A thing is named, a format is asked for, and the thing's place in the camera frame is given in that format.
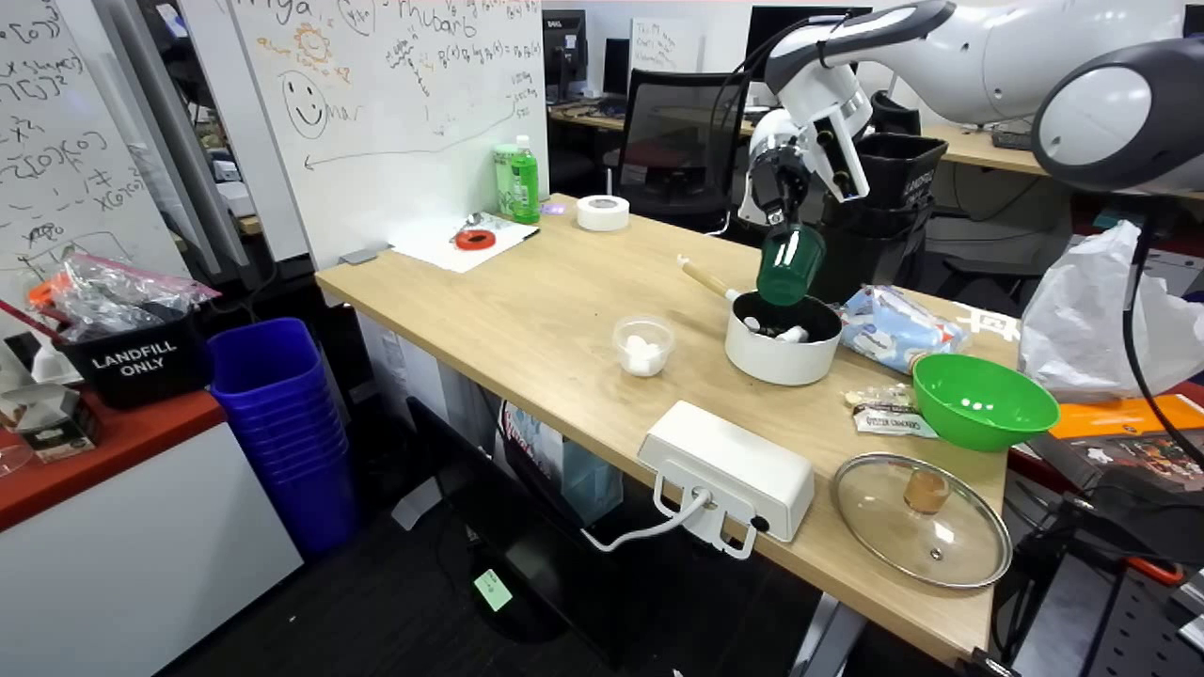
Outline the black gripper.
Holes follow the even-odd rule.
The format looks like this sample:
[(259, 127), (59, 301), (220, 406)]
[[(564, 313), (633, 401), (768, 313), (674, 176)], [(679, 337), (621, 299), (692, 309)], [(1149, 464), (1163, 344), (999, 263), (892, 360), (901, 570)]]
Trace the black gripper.
[(752, 225), (796, 224), (817, 172), (817, 140), (788, 108), (755, 120), (747, 166), (747, 220)]

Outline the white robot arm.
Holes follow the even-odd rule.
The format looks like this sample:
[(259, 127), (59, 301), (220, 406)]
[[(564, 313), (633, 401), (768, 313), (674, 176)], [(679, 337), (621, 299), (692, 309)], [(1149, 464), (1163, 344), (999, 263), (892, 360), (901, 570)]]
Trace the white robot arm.
[(776, 108), (752, 127), (742, 220), (791, 224), (812, 189), (873, 197), (858, 66), (890, 67), (956, 126), (1033, 120), (1034, 164), (1072, 189), (1204, 189), (1204, 43), (1184, 31), (1184, 0), (896, 0), (768, 46)]

